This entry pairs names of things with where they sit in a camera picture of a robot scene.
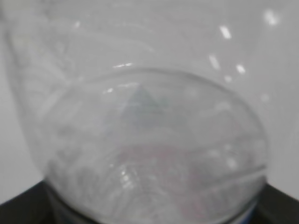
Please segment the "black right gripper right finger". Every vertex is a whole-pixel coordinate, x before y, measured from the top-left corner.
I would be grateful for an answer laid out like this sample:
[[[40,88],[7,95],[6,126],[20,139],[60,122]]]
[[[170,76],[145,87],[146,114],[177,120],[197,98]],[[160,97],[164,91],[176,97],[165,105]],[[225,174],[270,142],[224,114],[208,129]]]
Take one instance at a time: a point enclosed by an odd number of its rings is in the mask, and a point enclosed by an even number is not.
[[[299,202],[266,185],[252,215],[252,224],[299,224]]]

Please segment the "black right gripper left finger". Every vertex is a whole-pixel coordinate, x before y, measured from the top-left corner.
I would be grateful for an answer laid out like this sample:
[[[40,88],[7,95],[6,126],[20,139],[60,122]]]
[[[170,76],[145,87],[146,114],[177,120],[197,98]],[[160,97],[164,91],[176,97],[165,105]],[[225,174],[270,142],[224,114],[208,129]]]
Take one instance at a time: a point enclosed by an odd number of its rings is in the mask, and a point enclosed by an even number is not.
[[[1,224],[55,224],[44,182],[0,205]]]

